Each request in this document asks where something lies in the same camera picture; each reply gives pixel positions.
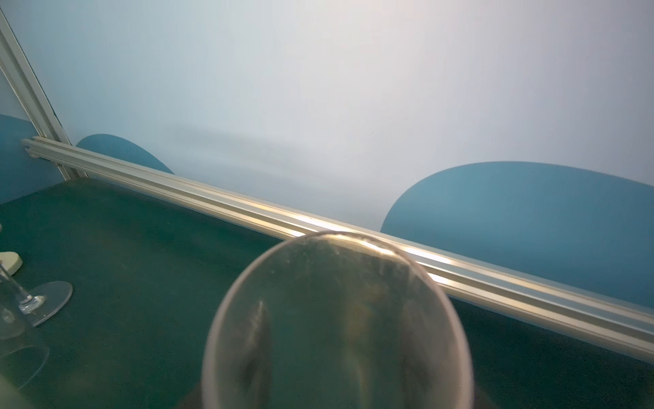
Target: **wine glass base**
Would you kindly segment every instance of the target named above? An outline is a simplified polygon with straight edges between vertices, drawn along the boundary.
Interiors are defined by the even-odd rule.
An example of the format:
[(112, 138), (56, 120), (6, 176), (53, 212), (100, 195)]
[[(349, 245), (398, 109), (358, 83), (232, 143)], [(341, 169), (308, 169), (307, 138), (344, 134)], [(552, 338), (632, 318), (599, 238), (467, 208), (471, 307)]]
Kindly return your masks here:
[(73, 285), (66, 281), (52, 281), (34, 287), (29, 293), (44, 298), (43, 304), (25, 314), (29, 323), (36, 327), (56, 314), (68, 302), (73, 293)]

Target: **blue panel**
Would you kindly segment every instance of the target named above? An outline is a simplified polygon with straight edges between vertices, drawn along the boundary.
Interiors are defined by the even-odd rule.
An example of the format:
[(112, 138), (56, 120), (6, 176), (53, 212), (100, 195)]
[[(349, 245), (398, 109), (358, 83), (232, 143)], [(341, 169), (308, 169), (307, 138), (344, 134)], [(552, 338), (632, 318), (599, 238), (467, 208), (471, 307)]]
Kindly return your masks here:
[(0, 115), (0, 203), (63, 182), (53, 163), (25, 152), (20, 140), (36, 135), (30, 121)]
[(382, 232), (654, 308), (654, 187), (566, 166), (486, 162), (431, 175)]
[(133, 164), (172, 173), (166, 165), (151, 155), (148, 151), (118, 136), (97, 133), (89, 135), (77, 143), (78, 148), (126, 160)]

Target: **green table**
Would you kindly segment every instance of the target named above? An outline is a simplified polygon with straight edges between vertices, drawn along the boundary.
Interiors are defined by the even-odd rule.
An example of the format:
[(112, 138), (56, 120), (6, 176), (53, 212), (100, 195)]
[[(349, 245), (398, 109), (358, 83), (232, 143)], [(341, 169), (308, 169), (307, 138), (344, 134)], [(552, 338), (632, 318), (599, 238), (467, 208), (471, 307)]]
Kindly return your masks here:
[[(222, 297), (279, 242), (96, 179), (0, 205), (0, 223), (22, 285), (74, 287), (39, 327), (51, 356), (23, 390), (37, 408), (174, 407), (199, 381)], [(454, 303), (476, 380), (499, 407), (654, 407), (652, 366)]]

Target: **metal frame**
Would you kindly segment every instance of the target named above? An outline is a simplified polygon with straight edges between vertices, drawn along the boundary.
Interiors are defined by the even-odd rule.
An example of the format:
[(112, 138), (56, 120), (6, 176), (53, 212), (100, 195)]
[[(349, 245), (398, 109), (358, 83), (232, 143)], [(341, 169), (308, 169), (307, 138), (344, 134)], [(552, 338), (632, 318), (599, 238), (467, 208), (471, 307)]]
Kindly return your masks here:
[(325, 230), (387, 241), (445, 292), (490, 310), (654, 363), (654, 310), (35, 137), (26, 151), (140, 192), (286, 239)]
[[(0, 10), (0, 69), (39, 135), (70, 145), (2, 10)], [(59, 164), (57, 167), (64, 180), (81, 176), (73, 169)]]

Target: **green surface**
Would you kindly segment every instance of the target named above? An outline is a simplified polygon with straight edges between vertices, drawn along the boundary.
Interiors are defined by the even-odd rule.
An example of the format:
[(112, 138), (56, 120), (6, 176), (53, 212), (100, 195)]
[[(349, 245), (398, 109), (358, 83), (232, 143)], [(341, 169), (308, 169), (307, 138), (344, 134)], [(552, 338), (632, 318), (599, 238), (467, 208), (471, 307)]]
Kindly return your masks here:
[[(38, 408), (171, 408), (199, 381), (211, 319), (279, 241), (78, 179), (0, 205), (15, 278), (75, 288), (39, 327), (52, 348), (23, 390)], [(502, 408), (654, 408), (652, 366), (454, 301), (475, 377)]]

